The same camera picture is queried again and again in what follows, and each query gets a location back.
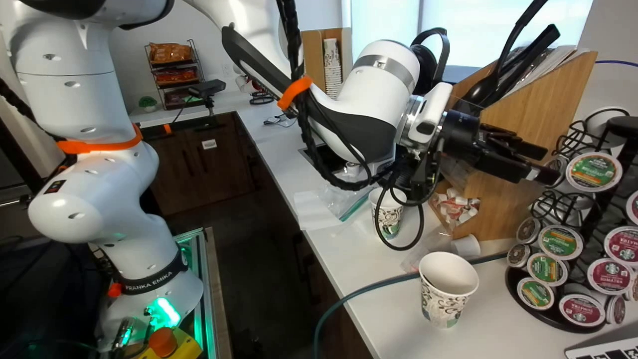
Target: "cabinet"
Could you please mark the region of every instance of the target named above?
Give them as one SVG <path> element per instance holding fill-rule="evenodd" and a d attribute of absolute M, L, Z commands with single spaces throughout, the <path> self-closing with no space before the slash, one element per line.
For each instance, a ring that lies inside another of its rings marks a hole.
<path fill-rule="evenodd" d="M 149 44 L 147 58 L 156 80 L 164 108 L 188 108 L 204 104 L 196 90 L 202 82 L 198 52 L 190 44 Z"/>
<path fill-rule="evenodd" d="M 238 114 L 184 122 L 188 128 L 150 139 L 160 155 L 152 193 L 172 215 L 250 193 L 252 169 L 242 149 Z"/>

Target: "kitchen counter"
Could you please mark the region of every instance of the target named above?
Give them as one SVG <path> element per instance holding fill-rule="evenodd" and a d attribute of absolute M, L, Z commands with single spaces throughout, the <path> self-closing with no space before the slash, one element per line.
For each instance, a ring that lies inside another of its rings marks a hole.
<path fill-rule="evenodd" d="M 188 120 L 204 116 L 202 112 L 206 114 L 202 108 L 182 116 Z M 282 114 L 276 104 L 240 106 L 238 114 L 340 297 L 406 273 L 426 251 L 444 243 L 442 225 L 430 205 L 426 205 L 424 239 L 412 251 L 394 251 L 380 241 L 370 205 L 364 205 L 348 221 L 340 221 L 320 197 L 328 181 L 300 151 L 306 147 L 300 126 L 264 126 L 264 120 Z M 145 124 L 162 124 L 170 118 L 172 114 Z M 410 213 L 408 223 L 416 227 L 418 215 Z M 503 241 L 483 243 L 485 253 L 499 249 L 503 249 Z M 452 331 L 440 331 L 424 317 L 418 279 L 366 293 L 350 301 L 346 309 L 374 357 L 382 359 L 561 359 L 567 347 L 597 335 L 613 335 L 619 329 L 607 325 L 591 335 L 559 331 L 529 315 L 509 295 L 503 259 L 481 263 L 477 269 L 481 275 L 479 291 Z M 621 329 L 637 325 L 638 305 L 629 303 L 627 325 Z"/>

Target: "coffee pod holder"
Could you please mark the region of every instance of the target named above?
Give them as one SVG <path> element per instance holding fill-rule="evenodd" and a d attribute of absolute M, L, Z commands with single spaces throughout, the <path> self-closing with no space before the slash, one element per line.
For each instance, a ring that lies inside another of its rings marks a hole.
<path fill-rule="evenodd" d="M 565 179 L 557 181 L 553 187 L 545 189 L 537 201 L 529 207 L 529 215 L 537 217 L 543 225 L 565 225 L 581 233 L 583 251 L 579 257 L 569 259 L 569 281 L 565 285 L 553 287 L 555 303 L 545 311 L 529 307 L 517 293 L 519 281 L 531 277 L 525 269 L 527 265 L 507 269 L 507 287 L 515 301 L 527 309 L 533 317 L 573 333 L 595 333 L 601 331 L 607 321 L 593 327 L 583 327 L 569 321 L 559 303 L 571 291 L 569 283 L 593 289 L 589 283 L 589 267 L 607 255 L 605 239 L 611 231 L 625 225 L 638 225 L 629 213 L 635 205 L 635 193 L 638 191 L 638 118 L 621 116 L 607 122 L 597 133 L 589 132 L 587 120 L 577 120 L 565 135 L 559 137 L 555 149 L 557 169 L 567 169 L 569 163 L 589 151 L 607 153 L 615 157 L 615 163 L 623 167 L 623 175 L 613 183 L 613 187 L 603 191 L 583 191 L 573 185 L 565 185 Z M 531 245 L 531 251 L 541 251 L 539 239 Z M 627 299 L 629 293 L 619 293 L 611 297 Z"/>

